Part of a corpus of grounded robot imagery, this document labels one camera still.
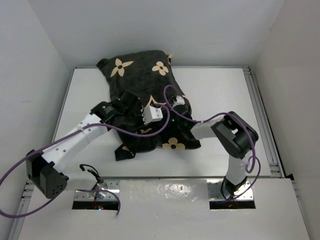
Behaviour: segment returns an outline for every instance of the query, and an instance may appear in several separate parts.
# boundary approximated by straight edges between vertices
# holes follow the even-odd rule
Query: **white tabletop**
[[[290,179],[259,179],[253,195],[256,209],[210,210],[205,180],[122,180],[116,217],[71,210],[74,192],[64,191],[24,219],[19,240],[309,239]],[[29,209],[46,201],[35,189]]]
[[[192,117],[205,120],[216,113],[234,111],[260,134],[242,68],[173,68],[176,81],[190,100]],[[56,139],[74,128],[99,102],[109,101],[109,86],[99,69],[74,70]],[[134,159],[116,161],[114,151],[122,143],[115,131],[97,138],[67,166],[80,171],[79,164],[90,164],[105,177],[223,177],[228,169],[228,154],[217,139],[200,141],[195,150],[155,149],[137,153]],[[256,144],[261,160],[261,176],[270,168],[261,139]]]

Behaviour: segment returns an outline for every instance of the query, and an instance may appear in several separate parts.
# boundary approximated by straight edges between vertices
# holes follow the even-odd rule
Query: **white panel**
[[[284,0],[29,0],[70,67],[143,50],[174,65],[251,65]]]
[[[256,209],[210,210],[205,180],[123,180],[116,217],[116,211],[71,210],[74,192],[66,191],[25,218],[19,240],[309,239],[289,179],[259,179],[253,194]],[[29,208],[45,201],[35,190]]]
[[[287,174],[293,173],[312,239],[320,239],[320,1],[288,0],[256,66]]]
[[[0,7],[0,176],[31,149],[52,139],[70,72],[27,0]],[[25,165],[2,184],[1,210],[15,214],[26,183]],[[0,216],[0,240],[12,220]]]
[[[241,68],[173,68],[173,74],[191,102],[194,119],[204,120],[220,112],[235,111],[259,133],[246,80]],[[73,129],[101,101],[109,101],[109,85],[99,69],[76,69],[59,123],[56,138]],[[216,177],[225,176],[229,155],[218,139],[202,139],[194,150],[155,149],[137,153],[134,159],[116,161],[121,145],[115,131],[97,138],[67,166],[80,171],[91,164],[108,177]],[[261,175],[270,176],[263,142],[256,144],[262,163]]]

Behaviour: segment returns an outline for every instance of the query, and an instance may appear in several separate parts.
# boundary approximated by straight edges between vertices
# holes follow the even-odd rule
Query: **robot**
[[[176,127],[186,138],[190,140],[217,138],[228,152],[228,171],[223,182],[225,189],[230,196],[233,196],[247,180],[246,161],[248,161],[248,153],[252,150],[243,126],[234,119],[241,120],[254,145],[259,139],[257,132],[233,111],[217,120],[190,123],[186,120],[191,116],[184,99],[178,95],[170,108],[174,110],[173,112],[185,117],[174,116],[177,120]],[[170,115],[174,113],[167,112],[168,118]],[[104,180],[100,176],[91,170],[81,173],[65,172],[66,165],[94,139],[110,131],[109,127],[104,126],[106,124],[109,126],[126,124],[129,126],[129,131],[135,133],[145,124],[161,121],[163,118],[161,105],[143,107],[138,97],[125,91],[114,101],[103,101],[96,105],[67,135],[76,131],[79,132],[78,134],[28,158],[26,160],[27,176],[48,199],[54,199],[67,190],[96,190],[96,196],[99,197],[99,190],[106,189]]]

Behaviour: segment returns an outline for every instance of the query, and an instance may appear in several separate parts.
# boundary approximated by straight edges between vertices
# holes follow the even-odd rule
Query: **wall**
[[[29,0],[70,66],[151,49],[176,66],[251,65],[283,0]]]
[[[320,2],[287,0],[256,76],[287,173],[296,180],[312,239],[320,239]]]
[[[0,176],[26,153],[49,143],[70,77],[26,0],[1,0]],[[26,182],[25,166],[1,186],[1,210],[15,214]],[[0,216],[0,240],[13,220]]]

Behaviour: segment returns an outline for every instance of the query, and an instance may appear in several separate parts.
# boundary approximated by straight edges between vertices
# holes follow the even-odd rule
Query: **gray wall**
[[[283,0],[29,0],[67,66],[160,49],[176,66],[252,65]]]
[[[320,239],[320,1],[287,0],[256,66],[287,173],[293,173],[311,239]]]
[[[51,141],[70,72],[27,0],[0,7],[0,176],[33,148]],[[1,210],[16,214],[25,165],[0,189]],[[0,216],[0,240],[13,220]]]

